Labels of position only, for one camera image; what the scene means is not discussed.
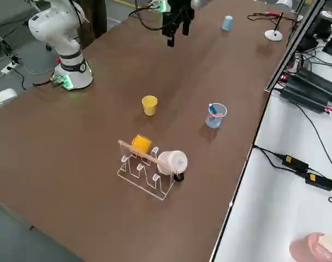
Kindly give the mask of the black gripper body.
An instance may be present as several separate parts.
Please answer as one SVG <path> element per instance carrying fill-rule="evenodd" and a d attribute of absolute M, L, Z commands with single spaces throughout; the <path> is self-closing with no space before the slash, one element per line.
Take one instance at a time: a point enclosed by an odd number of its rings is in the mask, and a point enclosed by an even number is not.
<path fill-rule="evenodd" d="M 190 14 L 191 16 L 195 13 L 195 2 L 192 0 L 167 0 L 169 10 L 165 13 L 167 15 L 178 15 L 183 11 Z"/>

